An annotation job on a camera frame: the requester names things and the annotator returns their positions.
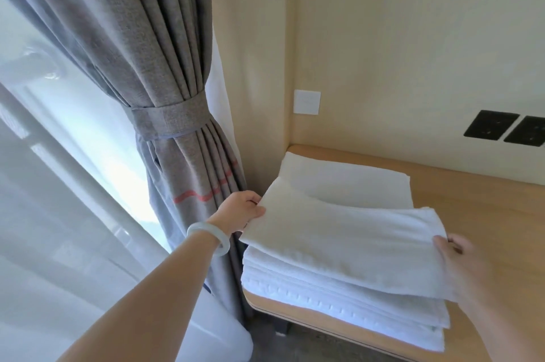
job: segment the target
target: gray floor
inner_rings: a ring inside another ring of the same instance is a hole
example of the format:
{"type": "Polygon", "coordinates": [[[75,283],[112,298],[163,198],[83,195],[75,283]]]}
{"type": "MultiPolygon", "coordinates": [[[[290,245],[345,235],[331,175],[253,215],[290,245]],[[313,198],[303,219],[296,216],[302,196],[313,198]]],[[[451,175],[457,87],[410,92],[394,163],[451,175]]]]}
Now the gray floor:
{"type": "Polygon", "coordinates": [[[251,362],[400,362],[399,359],[293,324],[277,336],[265,315],[248,326],[253,338],[251,362]]]}

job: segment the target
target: bracelet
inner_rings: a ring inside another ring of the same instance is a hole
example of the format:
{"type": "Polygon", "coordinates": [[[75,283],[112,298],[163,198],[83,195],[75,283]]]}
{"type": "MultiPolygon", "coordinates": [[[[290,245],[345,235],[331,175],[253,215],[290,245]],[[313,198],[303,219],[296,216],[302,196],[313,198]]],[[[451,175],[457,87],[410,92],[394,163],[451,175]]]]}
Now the bracelet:
{"type": "Polygon", "coordinates": [[[199,230],[209,232],[220,241],[220,246],[214,252],[214,256],[222,256],[229,251],[229,248],[231,247],[231,242],[229,241],[227,235],[213,224],[206,223],[204,221],[199,221],[198,223],[193,223],[191,226],[189,226],[189,228],[187,229],[186,237],[189,237],[190,234],[199,230]]]}

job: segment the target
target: red stripe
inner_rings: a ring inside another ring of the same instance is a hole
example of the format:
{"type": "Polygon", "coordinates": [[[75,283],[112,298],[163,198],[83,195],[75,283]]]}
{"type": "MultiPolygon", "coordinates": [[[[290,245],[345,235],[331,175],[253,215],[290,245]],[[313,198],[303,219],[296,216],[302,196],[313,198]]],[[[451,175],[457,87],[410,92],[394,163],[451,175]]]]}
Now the red stripe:
{"type": "Polygon", "coordinates": [[[233,175],[233,172],[231,170],[227,170],[225,172],[225,178],[222,178],[220,181],[219,181],[219,186],[215,187],[214,189],[212,189],[211,192],[209,192],[208,194],[205,194],[203,196],[201,196],[199,193],[197,193],[195,190],[187,190],[186,192],[180,194],[178,197],[175,197],[174,198],[174,204],[178,204],[178,203],[181,203],[183,200],[185,200],[186,198],[189,198],[189,197],[197,197],[199,199],[199,201],[202,201],[203,203],[205,203],[206,201],[210,200],[212,197],[214,197],[214,194],[219,194],[219,192],[221,191],[221,186],[222,185],[225,185],[227,184],[227,177],[230,177],[231,175],[233,175]]]}

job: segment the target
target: curtain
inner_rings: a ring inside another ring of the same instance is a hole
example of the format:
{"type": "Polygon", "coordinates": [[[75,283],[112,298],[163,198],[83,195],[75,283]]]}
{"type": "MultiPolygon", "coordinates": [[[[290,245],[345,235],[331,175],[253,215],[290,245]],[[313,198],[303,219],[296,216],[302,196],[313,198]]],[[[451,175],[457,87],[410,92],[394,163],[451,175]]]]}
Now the curtain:
{"type": "MultiPolygon", "coordinates": [[[[212,53],[211,0],[14,0],[91,79],[126,109],[169,243],[245,189],[204,85],[212,53]]],[[[241,245],[212,262],[207,284],[236,317],[241,245]]]]}
{"type": "MultiPolygon", "coordinates": [[[[2,361],[56,360],[167,256],[0,84],[2,361]]],[[[178,360],[249,360],[249,333],[208,292],[178,360]]]]}

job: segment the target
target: stack of towels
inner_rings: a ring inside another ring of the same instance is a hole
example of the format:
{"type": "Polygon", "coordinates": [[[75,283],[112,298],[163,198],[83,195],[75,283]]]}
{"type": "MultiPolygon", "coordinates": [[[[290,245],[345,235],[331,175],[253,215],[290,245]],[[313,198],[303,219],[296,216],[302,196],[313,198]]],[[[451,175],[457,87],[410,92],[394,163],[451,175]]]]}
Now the stack of towels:
{"type": "Polygon", "coordinates": [[[287,153],[241,237],[249,292],[443,352],[451,299],[432,243],[431,208],[412,206],[409,177],[287,153]]]}

